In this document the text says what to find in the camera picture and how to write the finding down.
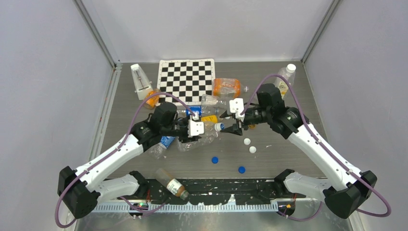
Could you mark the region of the white blue Pocari Sweat cap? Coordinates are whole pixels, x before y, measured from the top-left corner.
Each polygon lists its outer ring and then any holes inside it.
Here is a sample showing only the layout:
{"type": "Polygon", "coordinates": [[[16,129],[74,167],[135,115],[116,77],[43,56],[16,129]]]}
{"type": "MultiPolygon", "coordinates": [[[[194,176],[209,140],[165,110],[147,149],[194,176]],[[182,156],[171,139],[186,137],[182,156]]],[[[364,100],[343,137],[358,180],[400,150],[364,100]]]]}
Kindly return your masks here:
{"type": "Polygon", "coordinates": [[[225,128],[225,125],[223,123],[215,123],[214,125],[214,129],[217,132],[222,131],[224,128],[225,128]]]}

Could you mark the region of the brown coffee bottle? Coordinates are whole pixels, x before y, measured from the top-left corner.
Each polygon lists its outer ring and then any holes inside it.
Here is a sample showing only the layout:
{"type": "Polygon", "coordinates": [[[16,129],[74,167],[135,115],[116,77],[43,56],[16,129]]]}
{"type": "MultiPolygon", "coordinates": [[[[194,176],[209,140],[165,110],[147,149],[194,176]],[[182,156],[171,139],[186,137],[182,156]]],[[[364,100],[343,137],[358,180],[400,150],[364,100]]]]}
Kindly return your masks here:
{"type": "Polygon", "coordinates": [[[174,196],[179,197],[182,200],[186,200],[189,196],[189,192],[185,186],[181,184],[175,177],[170,175],[166,170],[160,168],[156,170],[155,179],[161,183],[167,190],[169,190],[174,196]]]}

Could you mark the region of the tall clear juice bottle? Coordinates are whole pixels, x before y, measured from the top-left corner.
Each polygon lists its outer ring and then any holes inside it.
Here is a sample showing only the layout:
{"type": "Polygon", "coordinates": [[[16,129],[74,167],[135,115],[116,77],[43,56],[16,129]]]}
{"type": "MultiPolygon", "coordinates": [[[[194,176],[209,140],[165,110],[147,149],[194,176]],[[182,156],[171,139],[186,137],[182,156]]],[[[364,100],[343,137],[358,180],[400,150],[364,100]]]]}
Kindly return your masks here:
{"type": "MultiPolygon", "coordinates": [[[[294,83],[294,79],[295,79],[295,74],[296,71],[294,73],[288,73],[286,72],[286,66],[281,68],[278,72],[278,74],[282,77],[284,77],[284,79],[290,84],[293,85],[294,83]]],[[[285,81],[283,81],[281,78],[277,77],[275,80],[274,85],[280,90],[281,93],[281,97],[282,99],[285,98],[285,95],[287,92],[289,92],[289,87],[288,85],[285,83],[285,81]]]]}

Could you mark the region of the large white bottle cap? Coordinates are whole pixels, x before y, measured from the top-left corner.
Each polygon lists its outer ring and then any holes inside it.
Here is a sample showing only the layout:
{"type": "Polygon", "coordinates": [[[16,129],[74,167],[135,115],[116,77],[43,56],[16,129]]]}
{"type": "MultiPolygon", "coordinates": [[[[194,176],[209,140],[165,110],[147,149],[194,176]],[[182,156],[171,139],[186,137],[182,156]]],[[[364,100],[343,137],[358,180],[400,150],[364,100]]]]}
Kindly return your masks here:
{"type": "Polygon", "coordinates": [[[296,71],[296,66],[294,64],[288,64],[286,66],[286,72],[294,73],[296,71]]]}

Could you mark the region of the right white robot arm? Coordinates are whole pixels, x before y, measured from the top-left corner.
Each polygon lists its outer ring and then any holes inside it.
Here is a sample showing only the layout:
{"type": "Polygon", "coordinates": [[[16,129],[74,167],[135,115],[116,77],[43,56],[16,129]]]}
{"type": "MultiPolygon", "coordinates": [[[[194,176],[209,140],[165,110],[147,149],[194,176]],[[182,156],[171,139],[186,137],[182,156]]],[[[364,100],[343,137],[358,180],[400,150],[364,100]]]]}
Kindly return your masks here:
{"type": "Polygon", "coordinates": [[[336,216],[346,219],[371,195],[377,176],[362,172],[345,160],[316,131],[307,118],[295,107],[288,107],[273,84],[263,84],[256,92],[258,104],[244,110],[242,98],[227,102],[222,117],[231,116],[236,124],[223,129],[225,133],[242,135],[249,125],[267,123],[276,133],[288,140],[323,172],[324,179],[307,177],[286,169],[275,177],[275,193],[288,197],[298,193],[323,202],[336,216]]]}

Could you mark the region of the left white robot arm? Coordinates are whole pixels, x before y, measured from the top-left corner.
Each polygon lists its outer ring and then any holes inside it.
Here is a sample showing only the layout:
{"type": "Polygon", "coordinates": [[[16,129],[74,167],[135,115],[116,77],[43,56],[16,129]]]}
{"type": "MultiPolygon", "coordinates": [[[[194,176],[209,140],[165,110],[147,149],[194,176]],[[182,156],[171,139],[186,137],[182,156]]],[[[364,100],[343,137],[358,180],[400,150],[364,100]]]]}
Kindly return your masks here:
{"type": "Polygon", "coordinates": [[[132,125],[104,153],[74,169],[63,168],[58,178],[58,205],[64,204],[75,219],[81,219],[98,204],[120,196],[132,195],[142,199],[147,195],[148,187],[139,172],[133,171],[113,180],[107,177],[157,145],[163,136],[176,137],[186,143],[199,140],[203,134],[204,123],[199,114],[179,118],[173,103],[162,103],[145,120],[132,125]]]}

